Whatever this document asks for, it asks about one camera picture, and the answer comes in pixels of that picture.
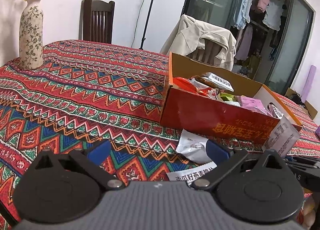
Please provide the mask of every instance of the patterned tablecloth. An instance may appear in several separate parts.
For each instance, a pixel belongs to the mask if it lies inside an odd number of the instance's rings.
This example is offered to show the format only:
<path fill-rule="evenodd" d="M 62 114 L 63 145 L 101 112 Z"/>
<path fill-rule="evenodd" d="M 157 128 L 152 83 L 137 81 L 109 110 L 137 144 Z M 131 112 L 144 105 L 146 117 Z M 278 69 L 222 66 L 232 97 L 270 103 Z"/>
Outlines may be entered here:
<path fill-rule="evenodd" d="M 17 220 L 12 193 L 44 148 L 67 153 L 110 139 L 101 165 L 129 180 L 168 180 L 166 172 L 196 164 L 175 154 L 180 131 L 158 124 L 167 57 L 115 45 L 59 41 L 44 47 L 44 64 L 22 71 L 15 59 L 0 67 L 0 201 Z M 319 155 L 315 124 L 295 104 L 283 101 L 304 129 L 292 154 Z M 260 151 L 236 139 L 228 147 Z M 8 223 L 0 217 L 0 229 Z"/>

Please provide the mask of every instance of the beige jacket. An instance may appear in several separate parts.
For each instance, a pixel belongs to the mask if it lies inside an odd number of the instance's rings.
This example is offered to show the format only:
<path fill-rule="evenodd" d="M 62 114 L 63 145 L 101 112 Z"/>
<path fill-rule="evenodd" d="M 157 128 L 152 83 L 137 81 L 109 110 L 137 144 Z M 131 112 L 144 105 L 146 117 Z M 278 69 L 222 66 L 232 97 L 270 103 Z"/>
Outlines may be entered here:
<path fill-rule="evenodd" d="M 181 16 L 160 53 L 169 55 L 170 52 L 173 52 L 187 56 L 197 49 L 205 49 L 205 39 L 222 47 L 217 55 L 212 56 L 214 58 L 213 65 L 231 71 L 233 57 L 236 54 L 236 39 L 231 32 L 187 15 Z"/>

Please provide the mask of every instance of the cardboard box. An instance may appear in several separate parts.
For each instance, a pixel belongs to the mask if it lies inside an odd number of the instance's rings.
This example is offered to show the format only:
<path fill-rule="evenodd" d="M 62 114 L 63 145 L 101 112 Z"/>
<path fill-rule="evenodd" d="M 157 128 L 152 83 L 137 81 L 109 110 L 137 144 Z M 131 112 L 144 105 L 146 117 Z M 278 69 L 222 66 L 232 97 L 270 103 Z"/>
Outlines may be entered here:
<path fill-rule="evenodd" d="M 183 91 L 172 81 L 173 77 L 190 78 L 206 72 L 228 80 L 234 89 L 230 93 L 234 95 L 260 99 L 265 107 L 270 102 L 274 103 L 296 129 L 301 130 L 300 121 L 265 85 L 174 53 L 169 56 L 164 85 L 165 101 L 160 119 L 162 126 L 202 135 L 249 140 L 259 145 L 265 142 L 279 119 Z"/>
<path fill-rule="evenodd" d="M 290 97 L 292 96 L 294 93 L 297 93 L 296 91 L 292 90 L 291 88 L 288 88 L 287 89 L 287 92 L 285 93 L 284 96 L 286 97 Z M 299 106 L 307 115 L 309 115 L 309 117 L 313 120 L 318 111 L 308 102 L 308 101 L 305 101 L 304 104 L 306 105 L 306 108 L 307 109 L 304 109 L 303 107 Z"/>

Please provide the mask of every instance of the metal screw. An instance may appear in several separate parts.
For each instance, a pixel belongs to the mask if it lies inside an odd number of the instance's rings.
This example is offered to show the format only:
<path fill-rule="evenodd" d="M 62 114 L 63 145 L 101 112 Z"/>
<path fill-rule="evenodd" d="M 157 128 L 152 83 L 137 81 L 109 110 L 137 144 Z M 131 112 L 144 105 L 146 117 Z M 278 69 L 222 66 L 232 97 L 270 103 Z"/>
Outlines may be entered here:
<path fill-rule="evenodd" d="M 207 187 L 207 186 L 210 185 L 210 181 L 209 181 L 209 180 L 207 180 L 207 179 L 202 179 L 202 178 L 197 179 L 196 181 L 194 181 L 194 183 L 195 183 L 195 185 L 196 185 L 197 187 Z"/>
<path fill-rule="evenodd" d="M 111 188 L 120 188 L 122 184 L 123 182 L 119 179 L 112 179 L 112 180 L 109 180 L 107 183 L 108 187 L 111 187 Z"/>

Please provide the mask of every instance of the purple yoga mat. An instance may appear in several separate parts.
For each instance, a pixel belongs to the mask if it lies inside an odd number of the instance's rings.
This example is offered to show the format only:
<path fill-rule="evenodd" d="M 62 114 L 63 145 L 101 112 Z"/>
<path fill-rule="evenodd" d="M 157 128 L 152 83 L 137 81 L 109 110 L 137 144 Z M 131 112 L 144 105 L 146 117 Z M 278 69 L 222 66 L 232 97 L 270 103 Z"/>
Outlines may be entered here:
<path fill-rule="evenodd" d="M 313 79 L 315 78 L 316 69 L 317 68 L 314 65 L 311 65 L 310 71 L 309 71 L 309 74 L 308 74 L 308 78 L 306 80 L 306 83 L 305 83 L 304 88 L 303 88 L 302 93 L 301 93 L 301 101 L 302 102 L 305 102 L 307 97 L 308 97 L 308 95 L 309 95 Z"/>

